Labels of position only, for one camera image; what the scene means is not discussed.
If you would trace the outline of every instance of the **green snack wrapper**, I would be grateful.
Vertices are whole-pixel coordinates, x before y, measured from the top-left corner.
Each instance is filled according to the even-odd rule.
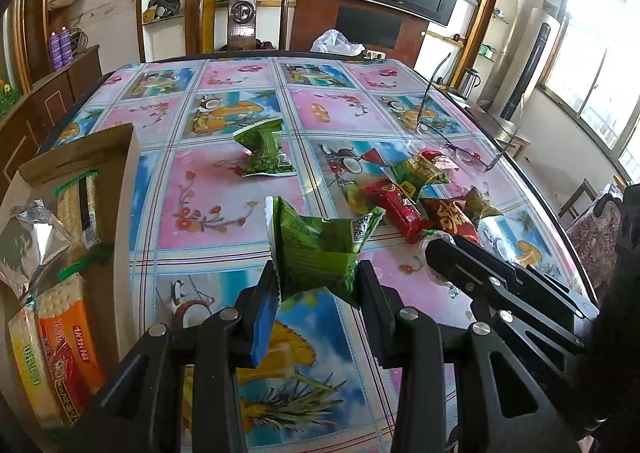
[[[486,216],[501,216],[502,214],[502,211],[494,208],[491,205],[489,198],[481,193],[476,186],[469,189],[468,193],[463,198],[466,202],[465,214],[474,224],[477,224]]]
[[[234,133],[234,140],[251,151],[243,177],[296,174],[289,157],[282,149],[282,119],[270,118],[239,129]]]
[[[390,166],[389,177],[414,202],[418,199],[420,190],[427,184],[439,182],[448,184],[449,179],[433,163],[422,155],[414,155],[399,164]]]
[[[359,308],[355,292],[358,253],[382,220],[374,208],[360,218],[301,216],[280,197],[266,198],[267,234],[280,282],[280,298],[327,287]]]

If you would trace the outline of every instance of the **chair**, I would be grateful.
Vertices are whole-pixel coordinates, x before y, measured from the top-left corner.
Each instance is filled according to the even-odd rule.
[[[594,201],[598,194],[596,190],[593,189],[593,186],[589,184],[587,179],[584,179],[580,187],[575,191],[573,195],[569,197],[566,204],[562,206],[560,212],[558,213],[558,218],[562,218],[565,213],[569,213],[571,217],[575,220],[578,217],[578,211],[575,209],[574,204],[578,201],[578,198],[582,196],[582,194],[586,194],[592,201]]]
[[[257,0],[229,0],[226,44],[229,51],[255,50],[255,16]],[[198,26],[198,51],[202,52],[202,12],[204,0],[200,0],[200,22]],[[287,42],[289,0],[280,5],[279,48],[284,50]]]

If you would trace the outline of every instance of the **barcode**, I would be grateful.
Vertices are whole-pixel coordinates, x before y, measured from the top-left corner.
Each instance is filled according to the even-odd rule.
[[[364,241],[364,236],[367,233],[372,217],[373,213],[369,213],[351,221],[351,242],[360,243]]]
[[[98,224],[95,221],[95,211],[89,211],[89,227],[82,232],[82,239],[84,240],[84,247],[86,249],[90,249],[97,243],[100,243],[97,226]]]
[[[279,168],[288,168],[291,166],[291,161],[289,157],[287,157],[286,153],[280,153],[278,155],[278,167]]]

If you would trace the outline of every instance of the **wooden cabinet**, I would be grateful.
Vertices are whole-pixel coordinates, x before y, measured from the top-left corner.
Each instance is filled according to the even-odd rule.
[[[33,85],[0,122],[0,198],[18,166],[35,157],[55,125],[102,76],[98,46]]]

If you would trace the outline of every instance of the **fabric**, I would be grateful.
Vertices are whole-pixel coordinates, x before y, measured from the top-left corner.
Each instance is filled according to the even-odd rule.
[[[257,283],[270,258],[265,197],[281,196],[309,216],[356,218],[372,207],[364,187],[384,179],[388,166],[426,150],[448,156],[459,169],[444,170],[449,183],[428,184],[420,196],[459,197],[476,186],[502,212],[480,220],[481,245],[579,285],[551,220],[505,160],[485,172],[463,152],[453,154],[433,130],[417,127],[426,82],[410,68],[392,60],[268,54],[127,65],[60,136],[57,144],[121,123],[136,129],[141,157],[129,243],[137,332],[156,322],[199,324]],[[298,175],[242,177],[247,155],[233,133],[269,118],[282,119],[282,146]],[[497,153],[437,90],[430,91],[422,118],[483,162]],[[369,259],[380,282],[407,304],[438,323],[467,328],[474,320],[470,299],[433,281],[419,252],[382,222],[360,259]],[[445,371],[448,432],[456,398],[453,371]],[[247,446],[270,453],[386,452],[400,378],[371,359],[359,311],[326,290],[295,295],[276,315],[260,367],[238,371]],[[191,444],[192,382],[186,375],[184,453]]]

